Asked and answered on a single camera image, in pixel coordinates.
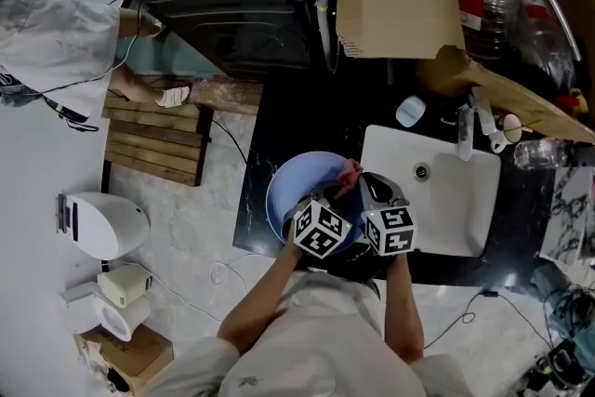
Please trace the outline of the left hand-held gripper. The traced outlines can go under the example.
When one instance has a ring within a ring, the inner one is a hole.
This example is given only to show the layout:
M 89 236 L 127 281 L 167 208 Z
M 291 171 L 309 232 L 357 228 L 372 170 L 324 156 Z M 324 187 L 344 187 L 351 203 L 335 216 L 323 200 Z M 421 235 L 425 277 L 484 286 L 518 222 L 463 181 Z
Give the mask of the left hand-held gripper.
M 350 196 L 337 198 L 342 186 L 338 182 L 320 182 L 289 212 L 284 236 L 308 254 L 323 259 L 343 245 L 353 225 L 349 214 Z

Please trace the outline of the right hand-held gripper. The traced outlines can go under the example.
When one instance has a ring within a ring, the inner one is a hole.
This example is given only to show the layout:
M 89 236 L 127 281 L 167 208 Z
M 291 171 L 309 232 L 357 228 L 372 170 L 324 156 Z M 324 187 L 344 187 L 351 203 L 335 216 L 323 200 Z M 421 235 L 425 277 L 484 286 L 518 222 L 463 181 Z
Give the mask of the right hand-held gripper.
M 364 212 L 364 237 L 381 257 L 414 250 L 417 224 L 402 188 L 378 173 L 366 172 L 358 179 Z

